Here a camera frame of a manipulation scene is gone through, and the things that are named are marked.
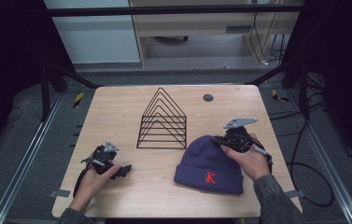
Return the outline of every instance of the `sleeve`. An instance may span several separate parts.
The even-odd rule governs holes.
[[[266,175],[254,182],[254,190],[260,201],[262,224],[305,223],[301,211],[283,192],[273,175]]]
[[[66,208],[62,213],[62,216],[57,220],[58,224],[96,224],[88,217],[83,214],[73,210],[71,208]]]

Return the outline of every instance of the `metal rail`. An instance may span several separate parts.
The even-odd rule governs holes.
[[[26,177],[31,164],[35,158],[36,152],[39,150],[41,143],[49,129],[51,122],[53,121],[54,115],[58,109],[58,105],[62,99],[61,93],[56,93],[55,98],[51,104],[51,110],[48,115],[48,118],[41,122],[38,127],[38,130],[35,133],[35,136],[30,143],[23,159],[21,160],[21,164],[18,167],[15,175],[13,176],[12,180],[10,181],[7,190],[5,191],[4,195],[0,201],[0,223],[3,223],[7,212],[10,209],[10,206],[13,204],[13,201],[16,198],[16,195],[21,188],[21,184],[23,183],[24,178]]]

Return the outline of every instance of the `person's hand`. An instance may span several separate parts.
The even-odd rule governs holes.
[[[250,136],[257,139],[257,135],[254,133],[251,133]],[[242,167],[246,175],[253,181],[271,173],[265,156],[257,150],[251,148],[245,153],[240,153],[230,147],[221,146],[221,148],[228,157],[234,159]]]
[[[98,175],[94,168],[89,169],[80,181],[77,194],[74,200],[70,203],[69,208],[84,214],[91,199],[106,184],[109,178],[119,170],[119,168],[120,165],[114,165],[102,175]]]

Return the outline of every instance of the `wall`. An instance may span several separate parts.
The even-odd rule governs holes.
[[[127,0],[45,0],[47,8],[128,7]],[[131,16],[53,18],[74,65],[140,63]]]

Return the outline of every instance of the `wooden table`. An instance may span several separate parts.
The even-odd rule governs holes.
[[[201,192],[179,185],[173,180],[184,149],[137,148],[142,116],[159,87],[102,87],[96,91],[61,189],[74,189],[78,175],[85,166],[80,163],[81,160],[109,140],[120,148],[114,162],[121,165],[131,164],[133,168],[126,177],[110,180],[98,193],[87,210],[88,217],[259,217],[260,204],[253,183],[246,175],[243,195]],[[169,99],[164,96],[168,93],[187,117],[187,145],[202,135],[225,134],[226,130],[222,127],[232,118],[258,119],[258,122],[246,126],[247,131],[255,133],[273,156],[273,174],[283,190],[293,189],[272,124],[256,86],[162,88],[164,93],[158,96],[162,102]],[[206,94],[211,94],[213,101],[205,101]],[[179,143],[162,144],[181,146]],[[299,200],[293,201],[302,210]],[[57,197],[52,214],[59,217],[71,202],[72,194],[68,198]]]

